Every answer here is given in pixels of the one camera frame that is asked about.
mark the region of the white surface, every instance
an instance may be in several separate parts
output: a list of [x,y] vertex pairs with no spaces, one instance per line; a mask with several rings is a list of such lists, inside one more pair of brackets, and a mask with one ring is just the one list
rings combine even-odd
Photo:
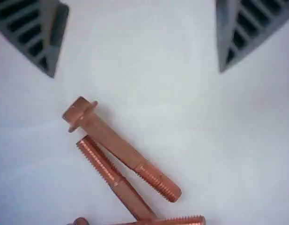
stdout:
[[289,22],[220,75],[213,0],[67,3],[55,79],[0,35],[0,225],[134,221],[67,133],[80,95],[181,187],[169,203],[119,164],[158,216],[289,224]]

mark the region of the copper-coated bolt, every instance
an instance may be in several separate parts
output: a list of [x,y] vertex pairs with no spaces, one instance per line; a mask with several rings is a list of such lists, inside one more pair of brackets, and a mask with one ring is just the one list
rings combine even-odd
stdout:
[[79,97],[63,114],[63,118],[71,125],[69,131],[82,127],[91,138],[135,171],[168,201],[177,201],[182,194],[181,189],[93,113],[96,105],[97,102],[91,104]]
[[89,136],[80,140],[77,143],[77,146],[106,180],[110,188],[135,219],[138,221],[156,219],[156,215],[151,208],[144,202],[125,177],[123,177],[115,166],[111,164],[108,158]]
[[80,217],[74,221],[73,225],[89,225],[89,223],[85,218]]
[[136,223],[118,225],[206,225],[206,220],[203,216],[194,216],[156,221],[139,221]]

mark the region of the hex head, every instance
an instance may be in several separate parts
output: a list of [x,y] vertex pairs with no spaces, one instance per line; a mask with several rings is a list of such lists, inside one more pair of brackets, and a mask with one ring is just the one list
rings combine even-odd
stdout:
[[97,101],[90,103],[83,97],[78,99],[65,111],[62,118],[70,124],[69,132],[75,131],[79,127],[79,120],[83,118],[86,111],[96,107]]

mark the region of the gray plastic part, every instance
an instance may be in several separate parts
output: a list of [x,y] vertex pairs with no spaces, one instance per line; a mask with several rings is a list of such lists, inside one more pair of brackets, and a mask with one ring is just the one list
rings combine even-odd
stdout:
[[221,72],[241,61],[289,19],[289,0],[216,0]]
[[0,0],[0,32],[54,77],[69,8],[58,0]]

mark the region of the bolt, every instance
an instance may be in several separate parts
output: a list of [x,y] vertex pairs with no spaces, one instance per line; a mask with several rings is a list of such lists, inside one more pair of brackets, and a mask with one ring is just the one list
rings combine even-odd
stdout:
[[83,128],[93,140],[136,172],[164,198],[176,202],[182,194],[181,189],[93,113],[96,105],[97,101],[91,104],[79,97],[63,114],[63,119],[71,125],[69,132]]
[[139,221],[136,223],[117,224],[117,225],[206,225],[203,216],[181,217],[156,221]]
[[156,219],[151,208],[89,136],[80,140],[77,146],[135,219],[138,221]]

